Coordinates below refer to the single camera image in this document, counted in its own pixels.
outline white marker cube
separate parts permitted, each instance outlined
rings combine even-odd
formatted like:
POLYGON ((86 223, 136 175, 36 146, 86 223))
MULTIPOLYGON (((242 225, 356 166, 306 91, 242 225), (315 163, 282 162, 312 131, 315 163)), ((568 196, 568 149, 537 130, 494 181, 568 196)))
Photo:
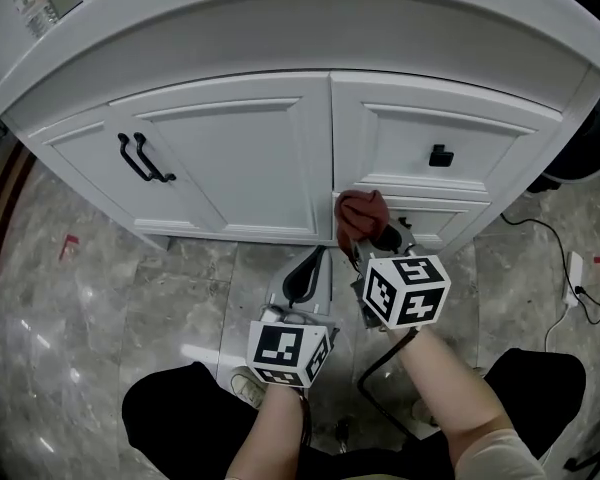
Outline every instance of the white marker cube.
POLYGON ((369 260, 363 300, 389 329, 438 320, 451 280, 437 256, 369 260))
POLYGON ((308 388, 330 351, 322 325, 251 322, 247 365, 263 382, 308 388))

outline red cloth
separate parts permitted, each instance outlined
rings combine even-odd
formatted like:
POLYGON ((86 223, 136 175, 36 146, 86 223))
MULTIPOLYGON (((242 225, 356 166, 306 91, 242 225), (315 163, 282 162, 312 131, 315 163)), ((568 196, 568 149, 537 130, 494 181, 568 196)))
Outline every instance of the red cloth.
POLYGON ((351 240, 377 240, 389 223, 389 208, 377 190, 345 190, 336 201, 338 246, 355 265, 351 240))

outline cabinet handle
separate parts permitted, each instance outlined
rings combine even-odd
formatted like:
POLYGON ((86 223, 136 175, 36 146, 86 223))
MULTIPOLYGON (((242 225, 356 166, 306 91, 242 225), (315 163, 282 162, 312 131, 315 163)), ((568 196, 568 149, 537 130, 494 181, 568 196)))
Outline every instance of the cabinet handle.
POLYGON ((158 168, 155 165, 153 165, 153 162, 149 160, 147 155, 144 154, 144 151, 142 151, 142 147, 147 142, 147 138, 144 135, 142 135, 141 133, 134 133, 133 138, 136 139, 136 143, 138 144, 138 147, 136 148, 138 157, 144 162, 144 165, 146 165, 149 168, 151 174, 155 179, 161 181, 162 183, 167 183, 168 181, 173 181, 176 179, 176 175, 170 172, 163 176, 162 173, 158 170, 158 168))
POLYGON ((122 155, 122 158, 124 158, 125 162, 127 162, 129 167, 131 167, 144 181, 151 181, 153 179, 153 174, 146 175, 133 161, 133 158, 129 156, 129 153, 127 153, 126 148, 127 144, 129 144, 129 137, 127 137, 124 133, 119 133, 118 139, 120 140, 120 154, 122 155))
POLYGON ((445 151, 444 144, 436 144, 433 146, 431 156, 429 156, 429 166, 431 167, 449 167, 453 162, 453 153, 445 151))

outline forearm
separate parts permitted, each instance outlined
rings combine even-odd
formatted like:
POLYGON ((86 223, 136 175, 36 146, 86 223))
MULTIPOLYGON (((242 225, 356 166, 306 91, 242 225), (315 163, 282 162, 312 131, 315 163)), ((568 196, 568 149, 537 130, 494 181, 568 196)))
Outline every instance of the forearm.
POLYGON ((399 356, 447 437, 454 464, 483 435, 513 428, 489 385, 428 328, 423 328, 399 356))
POLYGON ((260 413, 233 459, 227 477, 239 480, 295 478, 302 416, 300 398, 294 390, 269 385, 260 413))

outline power strip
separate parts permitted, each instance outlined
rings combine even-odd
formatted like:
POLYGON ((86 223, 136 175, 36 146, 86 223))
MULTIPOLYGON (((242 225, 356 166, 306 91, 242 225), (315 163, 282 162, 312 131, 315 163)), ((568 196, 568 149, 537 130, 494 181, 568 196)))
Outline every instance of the power strip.
MULTIPOLYGON (((571 281, 571 286, 573 286, 574 290, 576 286, 582 286, 583 268, 582 256, 577 252, 571 251, 567 260, 567 270, 569 272, 569 281, 571 281)), ((575 308, 579 304, 566 279, 564 280, 562 301, 567 305, 567 308, 575 308)))

